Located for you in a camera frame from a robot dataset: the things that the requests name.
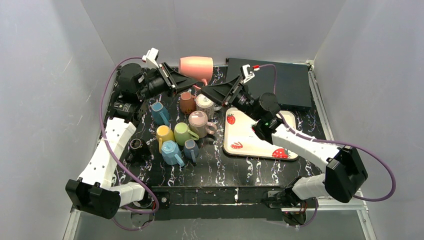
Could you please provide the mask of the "teal blue mug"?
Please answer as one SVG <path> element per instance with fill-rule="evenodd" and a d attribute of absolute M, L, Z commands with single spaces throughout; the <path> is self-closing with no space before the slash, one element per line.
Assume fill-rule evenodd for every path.
<path fill-rule="evenodd" d="M 164 105 L 157 101 L 150 106 L 153 121 L 158 125 L 169 126 L 170 114 Z"/>

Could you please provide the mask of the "light green mug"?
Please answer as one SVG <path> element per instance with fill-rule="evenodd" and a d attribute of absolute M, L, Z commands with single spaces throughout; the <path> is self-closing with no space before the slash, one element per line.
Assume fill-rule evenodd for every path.
<path fill-rule="evenodd" d="M 193 132 L 184 122 L 179 122 L 175 125 L 173 134 L 176 143 L 180 146 L 183 146 L 187 140 L 198 141 L 200 139 L 199 135 Z"/>

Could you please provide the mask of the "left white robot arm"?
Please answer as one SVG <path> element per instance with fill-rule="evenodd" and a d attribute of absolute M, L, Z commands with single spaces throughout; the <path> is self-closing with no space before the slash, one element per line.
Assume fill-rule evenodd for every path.
<path fill-rule="evenodd" d="M 111 110 L 105 119 L 99 108 L 100 141 L 85 169 L 76 180 L 66 183 L 65 191 L 73 206 L 82 212 L 105 219 L 112 219 L 118 209 L 142 201 L 145 194 L 153 200 L 154 208 L 134 209 L 138 214 L 153 214 L 159 210 L 160 202 L 153 191 L 131 173 L 120 161 L 127 153 L 131 141 L 135 140 L 138 114 L 142 104 L 162 93 L 173 97 L 191 88 L 196 79 L 173 70 L 167 63 L 149 67 L 143 71 L 138 63 L 119 63 L 109 76 L 123 95 L 125 109 Z"/>

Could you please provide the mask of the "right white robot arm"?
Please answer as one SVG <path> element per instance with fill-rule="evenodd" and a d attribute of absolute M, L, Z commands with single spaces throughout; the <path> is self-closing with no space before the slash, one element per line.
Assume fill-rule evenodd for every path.
<path fill-rule="evenodd" d="M 215 104 L 232 105 L 256 123 L 252 130 L 262 141 L 287 149 L 318 167 L 322 174 L 298 177 L 280 193 L 285 204 L 318 197 L 348 203 L 367 180 L 368 173 L 358 150 L 346 143 L 330 144 L 291 128 L 282 117 L 274 93 L 253 98 L 241 77 L 208 85 L 200 92 Z"/>

